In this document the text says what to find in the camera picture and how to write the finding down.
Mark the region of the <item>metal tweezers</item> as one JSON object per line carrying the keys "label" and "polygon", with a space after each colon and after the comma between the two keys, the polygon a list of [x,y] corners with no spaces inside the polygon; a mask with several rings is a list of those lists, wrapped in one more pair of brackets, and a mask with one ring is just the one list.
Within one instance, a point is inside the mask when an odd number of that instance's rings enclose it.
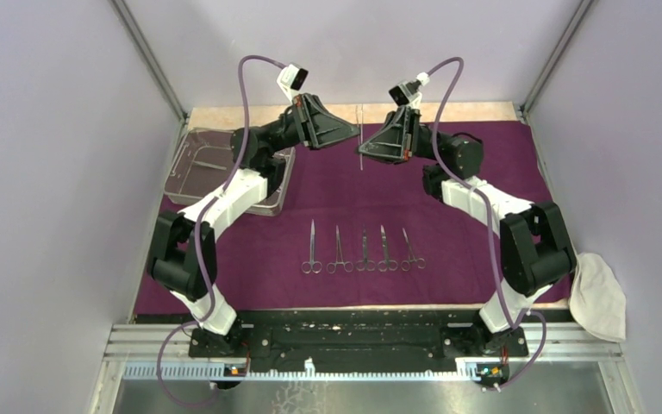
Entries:
{"label": "metal tweezers", "polygon": [[217,165],[217,164],[212,164],[212,163],[209,163],[209,162],[198,161],[198,160],[192,161],[192,165],[206,167],[206,168],[219,170],[219,171],[226,171],[228,169],[226,166],[220,166],[220,165]]}
{"label": "metal tweezers", "polygon": [[[361,145],[364,141],[364,106],[361,103],[356,105],[355,114],[356,114],[357,126],[359,128],[358,144]],[[361,154],[358,154],[358,158],[359,158],[359,170],[363,171],[364,170],[363,156]]]}

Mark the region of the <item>maroon wrap cloth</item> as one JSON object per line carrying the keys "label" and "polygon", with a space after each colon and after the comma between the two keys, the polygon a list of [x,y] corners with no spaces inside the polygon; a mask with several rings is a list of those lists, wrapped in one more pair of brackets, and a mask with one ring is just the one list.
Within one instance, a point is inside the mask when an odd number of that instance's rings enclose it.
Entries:
{"label": "maroon wrap cloth", "polygon": [[[297,150],[277,216],[246,214],[217,244],[217,284],[238,311],[387,304],[476,304],[495,291],[486,227],[423,189],[424,159],[400,165],[363,160],[357,142]],[[335,226],[345,260],[361,259],[365,227],[370,259],[381,260],[384,225],[393,260],[408,257],[402,228],[425,269],[304,274],[309,228],[315,257],[334,259]]]}

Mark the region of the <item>surgical scissors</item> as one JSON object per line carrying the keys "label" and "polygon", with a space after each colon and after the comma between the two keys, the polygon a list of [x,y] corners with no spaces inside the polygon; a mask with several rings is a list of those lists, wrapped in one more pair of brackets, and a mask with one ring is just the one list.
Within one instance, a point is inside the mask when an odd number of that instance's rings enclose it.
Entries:
{"label": "surgical scissors", "polygon": [[396,271],[399,268],[399,264],[396,260],[391,258],[388,238],[384,225],[380,225],[380,239],[383,259],[378,263],[378,270],[380,272]]}

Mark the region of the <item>small metal scissors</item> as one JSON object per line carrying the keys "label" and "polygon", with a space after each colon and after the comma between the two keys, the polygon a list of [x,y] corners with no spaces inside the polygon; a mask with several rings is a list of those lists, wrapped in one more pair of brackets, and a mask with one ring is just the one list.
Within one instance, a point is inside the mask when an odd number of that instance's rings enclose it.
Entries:
{"label": "small metal scissors", "polygon": [[368,252],[368,237],[365,227],[361,232],[361,259],[355,264],[355,269],[359,272],[373,272],[376,270],[376,264],[370,259]]}

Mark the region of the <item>metal mesh instrument tray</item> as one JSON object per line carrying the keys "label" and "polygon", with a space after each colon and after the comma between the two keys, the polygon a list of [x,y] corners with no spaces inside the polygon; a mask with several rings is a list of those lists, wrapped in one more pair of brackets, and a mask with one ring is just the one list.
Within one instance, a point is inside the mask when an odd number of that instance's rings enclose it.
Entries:
{"label": "metal mesh instrument tray", "polygon": [[[230,130],[203,128],[193,129],[184,135],[179,142],[172,168],[164,185],[164,194],[173,203],[182,206],[194,204],[223,184],[233,165],[231,135]],[[287,148],[275,153],[275,157],[286,161],[284,180],[268,199],[251,207],[247,211],[249,214],[276,216],[283,208],[285,187],[290,182],[296,150]],[[226,166],[228,169],[219,171],[192,165],[194,160]]]}

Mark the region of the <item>small curved hemostat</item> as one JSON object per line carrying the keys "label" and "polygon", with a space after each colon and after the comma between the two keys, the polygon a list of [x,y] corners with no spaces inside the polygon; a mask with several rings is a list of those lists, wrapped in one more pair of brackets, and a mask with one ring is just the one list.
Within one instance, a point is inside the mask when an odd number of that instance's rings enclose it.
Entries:
{"label": "small curved hemostat", "polygon": [[405,240],[405,244],[407,247],[407,254],[408,257],[405,260],[402,260],[400,262],[400,268],[404,271],[407,272],[411,270],[412,268],[417,268],[417,269],[425,269],[427,266],[427,262],[424,258],[418,257],[415,254],[415,250],[412,246],[411,240],[409,239],[408,232],[406,228],[402,228],[403,232],[403,238]]}

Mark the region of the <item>surgical clamp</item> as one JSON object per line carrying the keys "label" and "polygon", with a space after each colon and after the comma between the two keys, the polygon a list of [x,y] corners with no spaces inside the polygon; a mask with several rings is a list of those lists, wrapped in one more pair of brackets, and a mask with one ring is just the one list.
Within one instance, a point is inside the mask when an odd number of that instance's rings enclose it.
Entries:
{"label": "surgical clamp", "polygon": [[353,263],[349,260],[344,259],[341,236],[340,236],[340,228],[338,225],[336,225],[334,259],[327,264],[327,272],[329,274],[334,274],[339,271],[350,273],[353,271],[353,269],[354,269]]}

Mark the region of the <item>surgical forceps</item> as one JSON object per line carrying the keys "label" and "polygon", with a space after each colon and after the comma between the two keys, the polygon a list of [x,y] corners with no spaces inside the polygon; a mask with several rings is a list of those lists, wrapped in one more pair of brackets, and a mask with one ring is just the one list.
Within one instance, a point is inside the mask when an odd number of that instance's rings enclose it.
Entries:
{"label": "surgical forceps", "polygon": [[304,274],[318,274],[322,271],[322,263],[315,257],[315,220],[312,219],[309,228],[309,258],[301,264]]}

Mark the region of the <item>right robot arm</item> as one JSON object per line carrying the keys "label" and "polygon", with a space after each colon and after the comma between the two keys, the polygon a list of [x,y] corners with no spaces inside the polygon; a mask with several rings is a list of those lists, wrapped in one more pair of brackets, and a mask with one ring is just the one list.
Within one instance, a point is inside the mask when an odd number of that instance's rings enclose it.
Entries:
{"label": "right robot arm", "polygon": [[466,132],[447,134],[420,121],[419,110],[400,107],[357,152],[371,160],[401,164],[424,158],[423,189],[437,201],[484,224],[496,290],[478,313],[473,348],[494,355],[525,313],[577,266],[560,208],[553,201],[517,198],[478,177],[484,143]]}

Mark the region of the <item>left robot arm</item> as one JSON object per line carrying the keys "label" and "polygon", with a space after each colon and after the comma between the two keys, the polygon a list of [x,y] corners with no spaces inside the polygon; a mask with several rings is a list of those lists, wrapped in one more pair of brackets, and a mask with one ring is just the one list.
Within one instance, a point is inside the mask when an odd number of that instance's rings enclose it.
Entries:
{"label": "left robot arm", "polygon": [[209,345],[221,356],[236,354],[242,334],[236,311],[216,285],[216,242],[255,204],[284,181],[286,162],[277,153],[302,145],[321,150],[359,134],[359,127],[332,114],[317,95],[301,93],[278,119],[233,132],[233,168],[225,182],[180,211],[157,216],[146,271],[189,310],[208,331]]}

